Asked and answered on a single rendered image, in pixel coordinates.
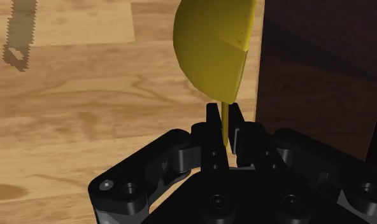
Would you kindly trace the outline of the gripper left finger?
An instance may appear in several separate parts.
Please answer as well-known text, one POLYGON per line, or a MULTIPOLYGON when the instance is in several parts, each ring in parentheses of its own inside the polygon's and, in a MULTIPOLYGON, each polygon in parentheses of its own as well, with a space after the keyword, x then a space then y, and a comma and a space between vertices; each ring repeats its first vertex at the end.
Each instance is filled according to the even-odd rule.
POLYGON ((228 134, 229 105, 209 103, 205 122, 171 129, 98 175, 88 185, 96 223, 142 224, 161 195, 201 166, 207 143, 226 155, 228 134))

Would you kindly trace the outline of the yellow bowl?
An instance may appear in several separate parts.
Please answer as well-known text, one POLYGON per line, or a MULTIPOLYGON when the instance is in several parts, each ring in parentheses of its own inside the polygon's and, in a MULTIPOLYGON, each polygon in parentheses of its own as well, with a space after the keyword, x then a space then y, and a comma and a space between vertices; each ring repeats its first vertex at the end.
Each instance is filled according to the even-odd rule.
POLYGON ((173 48, 191 84, 222 105, 222 139, 229 142, 229 106, 236 101, 257 0, 181 0, 173 48))

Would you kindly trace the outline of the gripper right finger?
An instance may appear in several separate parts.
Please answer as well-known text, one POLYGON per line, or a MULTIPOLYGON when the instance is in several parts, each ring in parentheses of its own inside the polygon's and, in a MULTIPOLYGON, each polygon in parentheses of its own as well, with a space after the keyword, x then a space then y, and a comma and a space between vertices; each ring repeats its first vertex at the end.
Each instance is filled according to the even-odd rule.
POLYGON ((358 212, 377 216, 377 167, 296 130, 268 133, 244 120, 238 104, 229 105, 229 138, 238 167, 289 169, 315 191, 337 199, 343 193, 358 212))

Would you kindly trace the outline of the dark brown wooden cabinet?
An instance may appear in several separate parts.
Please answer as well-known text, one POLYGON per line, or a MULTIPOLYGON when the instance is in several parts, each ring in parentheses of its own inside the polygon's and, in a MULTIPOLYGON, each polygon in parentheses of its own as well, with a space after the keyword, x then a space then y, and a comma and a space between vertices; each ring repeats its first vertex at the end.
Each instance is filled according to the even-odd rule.
POLYGON ((377 0, 265 0, 255 119, 377 165, 377 0))

